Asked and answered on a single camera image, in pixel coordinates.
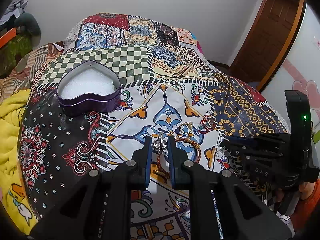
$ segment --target orange object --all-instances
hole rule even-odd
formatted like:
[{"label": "orange object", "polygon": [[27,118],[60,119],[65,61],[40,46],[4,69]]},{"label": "orange object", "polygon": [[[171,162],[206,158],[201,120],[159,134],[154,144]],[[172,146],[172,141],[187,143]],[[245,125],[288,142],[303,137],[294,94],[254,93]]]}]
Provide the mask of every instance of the orange object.
[{"label": "orange object", "polygon": [[299,200],[294,213],[290,216],[295,231],[302,229],[320,199],[320,179],[315,182],[310,197]]},{"label": "orange object", "polygon": [[0,48],[2,48],[9,40],[17,35],[16,28],[12,28],[5,35],[0,37]]}]

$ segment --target bed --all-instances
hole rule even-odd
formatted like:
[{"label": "bed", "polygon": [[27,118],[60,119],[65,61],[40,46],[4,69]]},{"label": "bed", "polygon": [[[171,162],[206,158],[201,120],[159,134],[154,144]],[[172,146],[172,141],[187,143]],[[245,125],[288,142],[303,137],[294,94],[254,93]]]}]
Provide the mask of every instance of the bed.
[{"label": "bed", "polygon": [[[121,103],[107,114],[67,117],[57,99],[57,85],[87,60],[118,75]],[[188,143],[178,142],[177,146],[205,169],[238,174],[276,209],[274,189],[239,173],[240,159],[225,153],[219,144],[228,135],[287,133],[287,124],[254,88],[212,66],[190,31],[143,17],[99,13],[76,24],[64,41],[63,53],[47,56],[30,79],[18,158],[20,186],[33,225],[87,172],[113,170],[142,148],[146,135],[157,138],[160,131],[164,138],[173,135],[196,141],[201,154]],[[201,133],[201,121],[207,117],[214,120],[214,129]],[[181,128],[189,122],[190,130]],[[162,156],[162,166],[168,170],[166,160]],[[190,239],[188,192],[172,190],[170,180],[159,172],[156,154],[149,188],[132,191],[131,200],[131,239]],[[29,221],[28,233],[31,218],[24,218],[26,224]],[[289,217],[280,218],[291,226]]]}]

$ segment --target door frame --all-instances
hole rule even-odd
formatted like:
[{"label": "door frame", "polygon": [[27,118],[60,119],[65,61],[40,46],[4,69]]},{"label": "door frame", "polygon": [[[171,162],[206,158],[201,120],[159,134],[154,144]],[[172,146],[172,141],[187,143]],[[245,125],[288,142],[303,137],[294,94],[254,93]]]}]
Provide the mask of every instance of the door frame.
[{"label": "door frame", "polygon": [[[264,9],[266,1],[267,0],[262,0],[259,11],[257,13],[257,16],[254,19],[254,22],[251,26],[251,29],[250,29],[244,43],[242,44],[237,56],[235,57],[234,61],[232,62],[231,66],[230,66],[230,70],[233,67],[235,67],[235,65],[238,63],[240,57],[242,56],[242,54],[245,52],[245,49],[249,44],[249,40],[250,40],[251,36],[253,35],[253,32],[254,32],[254,30],[257,26],[257,23],[260,19],[260,16],[262,14],[262,11]],[[289,50],[291,49],[293,42],[294,42],[294,40],[298,34],[298,31],[300,29],[305,9],[306,9],[306,2],[304,0],[299,0],[298,10],[297,10],[296,16],[294,18],[292,28],[289,32],[289,35],[288,35],[281,51],[279,52],[277,58],[275,59],[275,61],[271,65],[270,69],[268,70],[266,75],[263,77],[263,79],[260,81],[260,83],[257,86],[257,91],[259,91],[260,93],[265,89],[265,87],[271,81],[271,79],[276,74],[279,67],[282,65],[282,62],[285,60],[286,56],[288,55]]]}]

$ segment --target green and white checkered patch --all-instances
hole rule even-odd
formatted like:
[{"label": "green and white checkered patch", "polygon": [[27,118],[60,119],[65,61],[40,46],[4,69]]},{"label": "green and white checkered patch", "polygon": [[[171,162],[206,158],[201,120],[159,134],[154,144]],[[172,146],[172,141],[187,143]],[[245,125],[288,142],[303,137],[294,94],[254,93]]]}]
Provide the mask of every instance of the green and white checkered patch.
[{"label": "green and white checkered patch", "polygon": [[69,52],[57,57],[41,76],[38,85],[57,84],[70,70],[79,64],[93,60],[114,71],[125,85],[140,85],[144,80],[154,77],[150,66],[150,50],[143,45],[117,46],[107,49],[88,49]]}]

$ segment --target orange clothing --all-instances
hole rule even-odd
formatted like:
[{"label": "orange clothing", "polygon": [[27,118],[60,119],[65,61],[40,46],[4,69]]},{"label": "orange clothing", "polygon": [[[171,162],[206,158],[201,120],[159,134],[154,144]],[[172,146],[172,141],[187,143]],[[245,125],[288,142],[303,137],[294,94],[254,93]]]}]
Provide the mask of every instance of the orange clothing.
[{"label": "orange clothing", "polygon": [[310,197],[299,200],[294,213],[290,216],[295,231],[304,227],[320,199],[320,179],[315,182],[315,188]]}]

